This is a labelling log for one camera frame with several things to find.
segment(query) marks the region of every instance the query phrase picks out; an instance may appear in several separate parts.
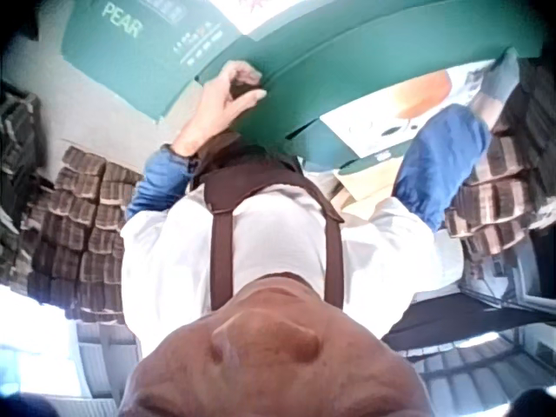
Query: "corrugated roof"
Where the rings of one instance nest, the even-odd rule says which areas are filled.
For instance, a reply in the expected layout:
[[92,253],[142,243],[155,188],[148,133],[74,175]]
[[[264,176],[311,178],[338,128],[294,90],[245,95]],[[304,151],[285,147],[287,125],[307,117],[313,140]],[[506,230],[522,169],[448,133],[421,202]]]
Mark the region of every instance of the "corrugated roof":
[[103,347],[96,344],[79,344],[85,379],[93,397],[111,397],[111,389],[104,364]]
[[67,397],[45,397],[60,417],[114,417],[117,407],[114,400],[82,400]]

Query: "suspender strap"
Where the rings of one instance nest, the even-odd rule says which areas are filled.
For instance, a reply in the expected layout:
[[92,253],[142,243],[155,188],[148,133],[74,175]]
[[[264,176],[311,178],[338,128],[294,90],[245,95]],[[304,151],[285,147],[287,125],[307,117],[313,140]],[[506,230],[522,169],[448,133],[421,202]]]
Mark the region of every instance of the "suspender strap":
[[307,178],[277,161],[247,162],[218,169],[203,178],[205,202],[214,220],[210,249],[210,302],[212,310],[221,308],[234,293],[233,212],[243,200],[276,184],[305,189],[322,207],[326,218],[327,265],[324,299],[342,308],[344,300],[341,217],[320,190]]

